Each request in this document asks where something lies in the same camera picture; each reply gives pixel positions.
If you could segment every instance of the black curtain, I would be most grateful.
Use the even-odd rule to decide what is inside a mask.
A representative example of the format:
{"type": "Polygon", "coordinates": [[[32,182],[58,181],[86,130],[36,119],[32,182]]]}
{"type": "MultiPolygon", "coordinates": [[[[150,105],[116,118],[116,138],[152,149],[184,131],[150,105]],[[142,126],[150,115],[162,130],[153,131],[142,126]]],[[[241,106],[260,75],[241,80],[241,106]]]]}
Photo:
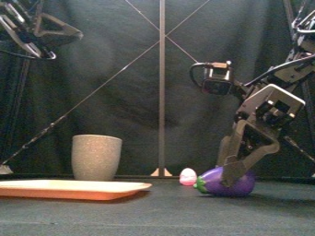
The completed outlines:
{"type": "MultiPolygon", "coordinates": [[[[70,173],[72,136],[97,134],[122,139],[117,174],[149,175],[158,166],[160,3],[54,0],[42,11],[85,36],[54,49],[54,61],[30,63],[10,153],[70,113],[9,167],[22,173],[70,173]]],[[[185,167],[202,173],[214,165],[239,101],[201,94],[189,81],[189,66],[229,60],[235,78],[247,82],[281,64],[291,50],[284,6],[273,0],[166,0],[165,34],[165,167],[173,175],[185,167]]],[[[305,123],[301,113],[296,125],[305,130],[293,136],[312,152],[305,123]]],[[[255,171],[309,176],[313,164],[284,144],[255,171]]]]}

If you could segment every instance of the purple toy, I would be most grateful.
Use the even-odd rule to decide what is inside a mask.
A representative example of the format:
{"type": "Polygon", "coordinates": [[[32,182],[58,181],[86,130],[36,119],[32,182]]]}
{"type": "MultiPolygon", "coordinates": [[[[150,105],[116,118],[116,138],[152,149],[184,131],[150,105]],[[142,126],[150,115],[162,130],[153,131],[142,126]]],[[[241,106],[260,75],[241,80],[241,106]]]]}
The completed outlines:
{"type": "Polygon", "coordinates": [[[253,190],[255,175],[249,171],[231,186],[221,185],[222,167],[205,171],[196,178],[194,188],[202,193],[217,196],[247,196],[253,190]]]}

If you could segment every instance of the metal rod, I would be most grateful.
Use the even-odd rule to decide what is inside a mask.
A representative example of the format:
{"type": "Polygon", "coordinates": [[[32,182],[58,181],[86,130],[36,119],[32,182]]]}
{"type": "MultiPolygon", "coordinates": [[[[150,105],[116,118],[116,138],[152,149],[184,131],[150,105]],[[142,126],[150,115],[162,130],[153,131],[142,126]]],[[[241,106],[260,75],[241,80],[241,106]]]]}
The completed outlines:
{"type": "Polygon", "coordinates": [[[158,176],[165,169],[165,0],[160,0],[158,176]]]}

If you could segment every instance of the cable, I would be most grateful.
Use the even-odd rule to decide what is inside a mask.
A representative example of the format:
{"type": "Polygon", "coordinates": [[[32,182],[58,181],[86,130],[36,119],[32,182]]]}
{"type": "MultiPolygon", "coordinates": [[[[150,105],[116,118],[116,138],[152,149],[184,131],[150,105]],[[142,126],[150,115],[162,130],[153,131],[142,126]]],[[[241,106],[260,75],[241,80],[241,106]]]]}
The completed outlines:
{"type": "Polygon", "coordinates": [[[29,56],[29,55],[22,55],[22,54],[18,54],[18,53],[8,52],[8,51],[1,50],[1,49],[0,49],[0,53],[5,53],[10,56],[16,56],[16,57],[20,57],[20,58],[28,59],[28,60],[52,61],[52,60],[56,59],[56,55],[52,52],[50,52],[52,57],[49,57],[49,58],[37,58],[37,57],[33,57],[33,56],[29,56]]]}
{"type": "Polygon", "coordinates": [[[256,83],[259,83],[259,81],[265,78],[267,76],[269,76],[273,72],[276,72],[277,70],[285,69],[287,67],[291,67],[293,65],[305,63],[308,61],[311,61],[312,59],[315,59],[315,54],[312,54],[308,57],[304,57],[301,59],[297,59],[295,61],[287,62],[276,67],[273,67],[271,70],[268,70],[267,72],[264,72],[260,76],[257,76],[253,80],[251,80],[248,83],[244,84],[245,87],[249,87],[252,85],[255,85],[256,83]]]}

